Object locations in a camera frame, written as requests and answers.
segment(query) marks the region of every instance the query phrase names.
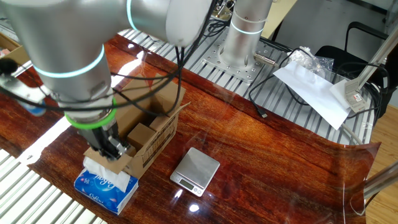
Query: metal slat floor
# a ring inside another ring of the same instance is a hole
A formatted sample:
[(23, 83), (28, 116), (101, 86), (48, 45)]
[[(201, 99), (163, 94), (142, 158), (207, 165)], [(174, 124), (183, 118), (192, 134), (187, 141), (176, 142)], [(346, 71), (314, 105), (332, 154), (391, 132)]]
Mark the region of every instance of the metal slat floor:
[(0, 223), (106, 224), (2, 149)]

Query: blue led ring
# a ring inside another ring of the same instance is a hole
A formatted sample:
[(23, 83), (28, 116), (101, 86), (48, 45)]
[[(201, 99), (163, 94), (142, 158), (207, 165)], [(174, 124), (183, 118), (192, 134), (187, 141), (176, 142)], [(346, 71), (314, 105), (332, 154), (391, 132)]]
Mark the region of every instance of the blue led ring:
[(133, 29), (137, 30), (137, 28), (135, 27), (134, 23), (132, 22), (131, 4), (132, 4), (132, 0), (127, 0), (127, 18), (129, 19), (130, 26), (131, 26)]
[(86, 67), (73, 71), (73, 72), (65, 72), (65, 73), (54, 73), (54, 72), (46, 72), (43, 71), (39, 68), (37, 68), (35, 65), (33, 65), (33, 67), (36, 69), (37, 72), (39, 72), (42, 75), (45, 75), (47, 77), (51, 77), (51, 78), (71, 78), (71, 77), (75, 77), (78, 75), (81, 75), (83, 73), (86, 73), (88, 71), (90, 71), (91, 69), (93, 69), (95, 66), (97, 66), (97, 64), (99, 64), (99, 62), (102, 60), (102, 58), (105, 55), (105, 48), (104, 45), (102, 45), (102, 51), (99, 54), (98, 58), (95, 59), (94, 62), (92, 62), (91, 64), (87, 65)]
[(249, 34), (249, 35), (261, 33), (262, 30), (264, 30), (264, 28), (263, 28), (263, 29), (261, 29), (260, 31), (257, 31), (257, 32), (247, 32), (247, 31), (243, 31), (243, 30), (237, 28), (237, 27), (233, 24), (232, 21), (231, 21), (231, 25), (232, 25), (237, 31), (239, 31), (239, 32), (241, 32), (241, 33), (243, 33), (243, 34)]

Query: green led ring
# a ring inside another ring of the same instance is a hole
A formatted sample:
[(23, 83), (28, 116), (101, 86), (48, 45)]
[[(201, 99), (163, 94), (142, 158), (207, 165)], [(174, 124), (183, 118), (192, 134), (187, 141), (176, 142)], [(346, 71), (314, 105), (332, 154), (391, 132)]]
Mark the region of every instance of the green led ring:
[[(113, 98), (113, 105), (116, 105), (115, 98)], [(111, 122), (113, 120), (113, 118), (115, 117), (116, 111), (117, 111), (117, 109), (112, 109), (112, 112), (105, 119), (103, 119), (102, 121), (99, 121), (97, 123), (91, 123), (91, 124), (77, 123), (76, 121), (72, 120), (67, 114), (65, 114), (65, 117), (67, 118), (69, 123), (77, 129), (92, 130), (92, 129), (100, 128), (104, 125), (109, 124), (109, 122)]]

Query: blue tissue box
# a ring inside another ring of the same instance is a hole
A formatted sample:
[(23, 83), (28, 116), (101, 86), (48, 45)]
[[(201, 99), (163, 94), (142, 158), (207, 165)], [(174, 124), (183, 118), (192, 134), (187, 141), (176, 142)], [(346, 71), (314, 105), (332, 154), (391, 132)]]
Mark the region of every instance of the blue tissue box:
[(130, 176), (126, 192), (123, 193), (109, 181), (84, 169), (75, 181), (75, 189), (109, 211), (120, 214), (138, 188), (138, 180)]

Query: electrical connector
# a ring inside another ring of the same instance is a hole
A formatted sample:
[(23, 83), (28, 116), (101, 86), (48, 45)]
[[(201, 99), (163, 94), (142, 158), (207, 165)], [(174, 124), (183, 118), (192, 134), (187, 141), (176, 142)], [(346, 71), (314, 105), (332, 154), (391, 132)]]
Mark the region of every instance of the electrical connector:
[(258, 112), (258, 113), (260, 114), (260, 116), (262, 116), (263, 118), (268, 117), (267, 113), (266, 113), (263, 109), (261, 109), (261, 108), (258, 108), (258, 109), (257, 109), (257, 112)]

